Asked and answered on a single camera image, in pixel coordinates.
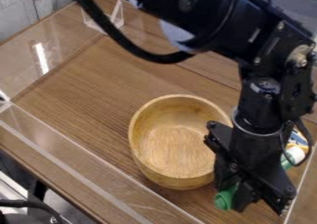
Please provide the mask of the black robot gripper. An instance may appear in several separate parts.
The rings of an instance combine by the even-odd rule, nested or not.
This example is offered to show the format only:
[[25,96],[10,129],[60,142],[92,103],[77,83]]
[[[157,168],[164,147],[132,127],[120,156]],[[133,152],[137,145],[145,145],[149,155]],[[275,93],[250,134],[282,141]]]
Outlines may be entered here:
[[236,212],[262,200],[280,215],[296,195],[279,162],[286,154],[292,123],[256,128],[243,123],[238,112],[231,122],[232,127],[213,120],[207,122],[204,144],[215,154],[215,188],[223,191],[239,183],[232,198]]

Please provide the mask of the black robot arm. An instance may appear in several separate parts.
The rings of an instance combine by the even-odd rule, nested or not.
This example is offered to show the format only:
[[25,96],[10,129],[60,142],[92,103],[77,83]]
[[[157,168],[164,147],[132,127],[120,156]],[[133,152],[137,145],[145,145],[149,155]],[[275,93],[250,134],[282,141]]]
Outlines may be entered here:
[[231,190],[231,208],[263,201],[282,214],[296,195],[282,161],[292,131],[317,103],[311,70],[317,66],[310,31],[271,0],[127,0],[156,17],[175,52],[139,48],[121,34],[93,0],[76,0],[96,25],[133,56],[159,64],[212,51],[236,61],[242,80],[230,125],[209,121],[204,144],[215,154],[215,187]]

